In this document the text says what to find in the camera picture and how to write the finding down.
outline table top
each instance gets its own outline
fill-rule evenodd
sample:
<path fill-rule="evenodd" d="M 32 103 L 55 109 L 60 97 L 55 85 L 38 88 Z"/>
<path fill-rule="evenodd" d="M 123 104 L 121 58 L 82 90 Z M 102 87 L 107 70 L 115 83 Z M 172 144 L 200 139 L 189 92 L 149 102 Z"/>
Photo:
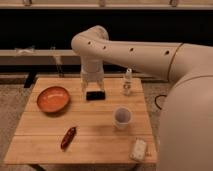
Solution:
<path fill-rule="evenodd" d="M 62 86 L 71 103 L 57 115 L 42 113 L 36 100 L 50 86 Z M 131 95 L 122 94 L 122 78 L 105 78 L 105 100 L 85 101 L 80 78 L 38 78 L 5 157 L 5 164 L 136 163 L 129 155 L 136 137 L 148 144 L 144 163 L 156 163 L 157 155 L 140 79 L 132 79 Z M 90 83 L 88 90 L 97 90 Z M 129 108 L 133 115 L 124 131 L 114 126 L 113 111 Z M 77 134 L 66 151 L 60 144 L 70 127 Z"/>

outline small red object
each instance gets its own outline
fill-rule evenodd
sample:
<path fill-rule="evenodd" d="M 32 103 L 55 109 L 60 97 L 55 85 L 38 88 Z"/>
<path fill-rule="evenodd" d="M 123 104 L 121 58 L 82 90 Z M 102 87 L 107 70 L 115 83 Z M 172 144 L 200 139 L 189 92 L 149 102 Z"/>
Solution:
<path fill-rule="evenodd" d="M 71 127 L 67 133 L 64 135 L 64 138 L 61 142 L 61 149 L 65 150 L 68 145 L 70 144 L 70 142 L 72 142 L 74 136 L 76 134 L 76 127 Z"/>

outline orange bowl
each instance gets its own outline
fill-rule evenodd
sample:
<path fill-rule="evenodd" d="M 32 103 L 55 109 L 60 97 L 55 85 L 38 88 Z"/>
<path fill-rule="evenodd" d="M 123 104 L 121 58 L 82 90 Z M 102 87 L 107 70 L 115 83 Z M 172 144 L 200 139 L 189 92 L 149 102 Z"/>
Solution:
<path fill-rule="evenodd" d="M 56 113 L 64 109 L 69 101 L 70 95 L 65 88 L 53 86 L 43 90 L 39 94 L 37 105 L 42 112 Z"/>

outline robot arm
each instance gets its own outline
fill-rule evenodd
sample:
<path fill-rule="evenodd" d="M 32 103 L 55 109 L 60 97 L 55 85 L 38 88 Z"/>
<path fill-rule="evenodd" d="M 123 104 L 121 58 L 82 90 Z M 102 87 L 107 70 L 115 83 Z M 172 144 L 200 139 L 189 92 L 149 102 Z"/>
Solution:
<path fill-rule="evenodd" d="M 105 60 L 176 83 L 161 113 L 158 170 L 213 170 L 212 47 L 109 41 L 106 30 L 95 26 L 77 34 L 72 48 L 87 60 Z"/>

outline cup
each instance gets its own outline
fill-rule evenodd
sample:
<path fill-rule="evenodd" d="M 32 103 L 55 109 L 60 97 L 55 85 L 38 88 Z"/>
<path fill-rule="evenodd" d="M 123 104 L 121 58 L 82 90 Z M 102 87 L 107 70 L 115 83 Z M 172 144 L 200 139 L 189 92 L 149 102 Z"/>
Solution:
<path fill-rule="evenodd" d="M 119 130 L 124 130 L 128 126 L 128 124 L 131 120 L 131 115 L 132 115 L 132 113 L 130 112 L 129 109 L 122 107 L 122 106 L 118 107 L 114 111 L 115 126 Z"/>

